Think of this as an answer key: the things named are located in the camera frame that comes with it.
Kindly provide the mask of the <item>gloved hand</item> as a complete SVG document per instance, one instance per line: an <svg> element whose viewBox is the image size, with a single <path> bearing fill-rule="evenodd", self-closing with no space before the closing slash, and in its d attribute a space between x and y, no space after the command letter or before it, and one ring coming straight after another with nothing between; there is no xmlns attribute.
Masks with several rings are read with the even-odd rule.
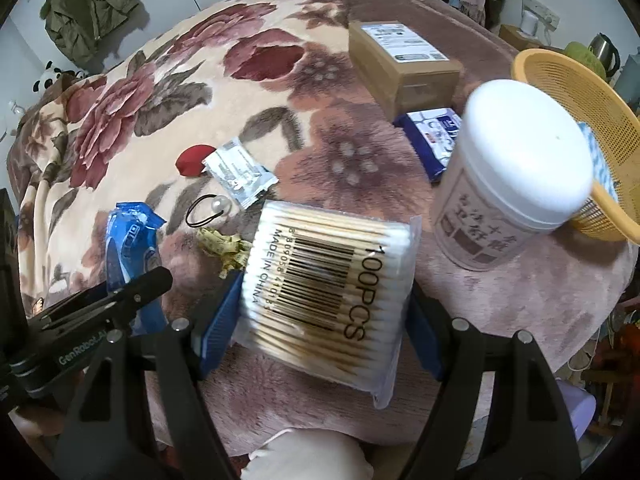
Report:
<svg viewBox="0 0 640 480"><path fill-rule="evenodd" d="M331 430L285 429L248 454L242 480L372 479L357 440Z"/></svg>

